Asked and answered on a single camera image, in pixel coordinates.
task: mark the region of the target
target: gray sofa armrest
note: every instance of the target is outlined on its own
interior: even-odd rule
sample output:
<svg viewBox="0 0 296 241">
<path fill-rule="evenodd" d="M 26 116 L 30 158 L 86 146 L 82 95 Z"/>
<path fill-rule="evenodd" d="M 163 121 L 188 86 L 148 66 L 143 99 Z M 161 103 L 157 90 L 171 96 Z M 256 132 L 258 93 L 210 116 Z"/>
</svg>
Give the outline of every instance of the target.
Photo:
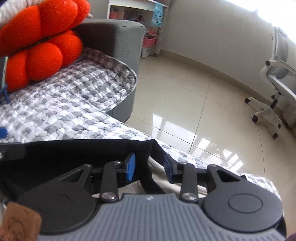
<svg viewBox="0 0 296 241">
<path fill-rule="evenodd" d="M 84 46 L 119 59 L 138 73 L 144 25 L 125 20 L 85 19 L 74 31 Z"/>
</svg>

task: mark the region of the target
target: black circular joint cover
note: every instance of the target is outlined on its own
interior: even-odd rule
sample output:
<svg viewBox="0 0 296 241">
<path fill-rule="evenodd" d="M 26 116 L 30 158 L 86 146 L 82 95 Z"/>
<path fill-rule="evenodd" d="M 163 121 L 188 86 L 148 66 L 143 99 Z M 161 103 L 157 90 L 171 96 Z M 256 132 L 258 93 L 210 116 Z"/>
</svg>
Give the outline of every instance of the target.
<svg viewBox="0 0 296 241">
<path fill-rule="evenodd" d="M 41 233 L 61 234 L 74 230 L 92 216 L 96 203 L 81 186 L 71 182 L 46 183 L 17 200 L 42 217 Z"/>
<path fill-rule="evenodd" d="M 283 214 L 276 195 L 247 180 L 221 183 L 207 195 L 202 208 L 214 223 L 240 233 L 275 227 Z"/>
</svg>

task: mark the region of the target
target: white office chair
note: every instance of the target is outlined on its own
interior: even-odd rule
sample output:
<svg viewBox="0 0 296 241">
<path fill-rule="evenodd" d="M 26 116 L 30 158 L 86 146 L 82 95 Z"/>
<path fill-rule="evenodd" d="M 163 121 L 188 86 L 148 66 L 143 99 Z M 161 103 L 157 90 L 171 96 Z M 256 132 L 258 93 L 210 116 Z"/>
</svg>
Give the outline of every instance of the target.
<svg viewBox="0 0 296 241">
<path fill-rule="evenodd" d="M 254 103 L 263 109 L 254 114 L 252 119 L 253 122 L 257 122 L 259 116 L 270 116 L 271 123 L 275 129 L 275 134 L 272 136 L 273 139 L 276 139 L 279 136 L 279 129 L 282 125 L 281 120 L 274 112 L 274 107 L 280 96 L 283 95 L 290 104 L 296 106 L 296 95 L 280 81 L 289 72 L 296 76 L 296 70 L 286 64 L 289 51 L 286 38 L 287 35 L 280 28 L 274 28 L 272 57 L 265 62 L 265 67 L 260 72 L 260 77 L 263 80 L 268 79 L 278 91 L 276 95 L 272 96 L 273 102 L 271 105 L 269 106 L 261 103 L 252 97 L 245 99 L 245 103 Z"/>
</svg>

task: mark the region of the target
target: orange flower-shaped pillow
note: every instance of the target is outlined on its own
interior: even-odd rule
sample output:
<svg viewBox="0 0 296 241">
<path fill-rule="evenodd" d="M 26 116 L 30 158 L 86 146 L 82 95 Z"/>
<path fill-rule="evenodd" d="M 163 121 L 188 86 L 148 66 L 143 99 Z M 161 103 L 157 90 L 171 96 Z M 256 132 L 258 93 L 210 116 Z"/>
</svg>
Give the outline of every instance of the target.
<svg viewBox="0 0 296 241">
<path fill-rule="evenodd" d="M 69 29 L 89 11 L 86 0 L 45 0 L 15 15 L 0 31 L 0 57 L 11 56 L 7 90 L 19 90 L 30 80 L 46 79 L 71 64 L 81 54 L 82 42 Z"/>
</svg>

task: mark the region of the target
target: white logo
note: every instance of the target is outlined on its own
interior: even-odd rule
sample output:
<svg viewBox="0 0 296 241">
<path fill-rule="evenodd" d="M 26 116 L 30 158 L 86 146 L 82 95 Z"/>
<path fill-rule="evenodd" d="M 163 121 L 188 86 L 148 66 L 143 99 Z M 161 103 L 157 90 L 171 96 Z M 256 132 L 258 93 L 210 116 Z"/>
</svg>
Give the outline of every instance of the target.
<svg viewBox="0 0 296 241">
<path fill-rule="evenodd" d="M 153 199 L 154 199 L 154 197 L 152 197 L 152 196 L 149 196 L 149 197 L 146 197 L 146 199 L 147 199 L 148 201 L 151 201 L 151 200 L 153 200 Z"/>
</svg>

